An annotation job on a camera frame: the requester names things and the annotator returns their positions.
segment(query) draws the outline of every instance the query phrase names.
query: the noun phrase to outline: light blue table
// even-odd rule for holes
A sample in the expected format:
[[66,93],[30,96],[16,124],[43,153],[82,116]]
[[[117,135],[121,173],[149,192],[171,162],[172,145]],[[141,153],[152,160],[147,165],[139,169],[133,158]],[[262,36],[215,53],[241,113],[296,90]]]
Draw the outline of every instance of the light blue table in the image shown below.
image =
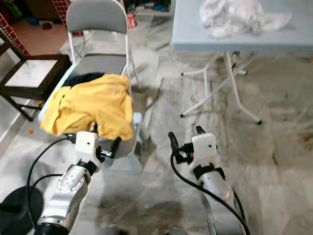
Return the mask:
[[[313,54],[313,0],[261,0],[264,11],[267,13],[292,13],[288,25],[275,32],[253,35],[243,33],[222,40],[216,40],[207,36],[206,29],[200,19],[200,7],[203,0],[177,0],[174,16],[174,28],[172,36],[172,49],[176,51],[218,51],[213,59],[202,69],[192,72],[182,72],[181,75],[195,75],[203,73],[206,97],[198,104],[183,112],[183,117],[191,111],[206,103],[227,82],[231,82],[235,92],[236,101],[240,109],[250,116],[257,124],[262,121],[248,111],[240,102],[235,75],[239,74],[249,63],[253,56],[249,57],[242,65],[232,70],[231,53],[233,51],[249,52],[297,52],[301,54]],[[213,92],[209,93],[207,87],[206,71],[216,59],[224,55],[228,78],[223,81]]]

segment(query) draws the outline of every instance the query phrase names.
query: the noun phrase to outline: crumpled white fabric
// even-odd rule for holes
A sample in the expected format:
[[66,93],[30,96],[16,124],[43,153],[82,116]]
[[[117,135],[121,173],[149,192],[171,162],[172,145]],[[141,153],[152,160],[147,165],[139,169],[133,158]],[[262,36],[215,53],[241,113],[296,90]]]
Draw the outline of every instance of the crumpled white fabric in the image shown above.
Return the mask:
[[247,31],[279,30],[291,19],[291,13],[264,13],[258,0],[204,0],[200,17],[208,35],[220,39]]

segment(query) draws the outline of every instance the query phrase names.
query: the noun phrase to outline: white wall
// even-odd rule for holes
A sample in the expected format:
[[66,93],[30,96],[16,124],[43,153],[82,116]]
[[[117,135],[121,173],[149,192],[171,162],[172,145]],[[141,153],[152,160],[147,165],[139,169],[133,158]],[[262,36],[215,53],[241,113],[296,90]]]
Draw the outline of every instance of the white wall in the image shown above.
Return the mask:
[[[0,56],[0,80],[4,78],[18,61],[19,58],[11,49]],[[6,151],[24,121],[25,118],[0,96],[0,157]]]

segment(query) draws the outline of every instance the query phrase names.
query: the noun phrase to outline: brick wall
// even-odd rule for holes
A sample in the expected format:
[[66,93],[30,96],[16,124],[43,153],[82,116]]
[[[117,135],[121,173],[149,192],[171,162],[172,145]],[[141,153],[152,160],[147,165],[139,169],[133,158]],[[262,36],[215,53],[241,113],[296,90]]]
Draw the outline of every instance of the brick wall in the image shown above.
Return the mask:
[[[55,9],[57,10],[61,20],[62,20],[62,23],[65,25],[65,27],[67,27],[67,21],[66,21],[66,18],[67,18],[67,9],[68,9],[68,6],[70,5],[70,1],[69,0],[52,0],[54,6],[55,6]],[[73,33],[74,36],[82,36],[83,33],[82,32],[75,32]]]
[[26,47],[18,39],[17,35],[15,34],[11,26],[7,23],[7,21],[1,14],[0,14],[0,28],[3,30],[6,36],[11,40],[13,45],[19,50],[19,52],[23,56],[29,56],[29,52],[27,51]]

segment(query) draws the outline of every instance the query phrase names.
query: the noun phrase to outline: yellow cloth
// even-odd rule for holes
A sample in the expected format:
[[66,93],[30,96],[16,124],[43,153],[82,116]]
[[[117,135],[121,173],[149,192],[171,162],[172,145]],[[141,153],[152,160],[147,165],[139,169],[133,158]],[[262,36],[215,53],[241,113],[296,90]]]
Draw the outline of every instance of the yellow cloth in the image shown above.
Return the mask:
[[100,136],[109,140],[133,136],[133,106],[127,94],[127,76],[105,74],[91,82],[62,87],[49,102],[41,128],[48,133],[89,131],[98,124]]

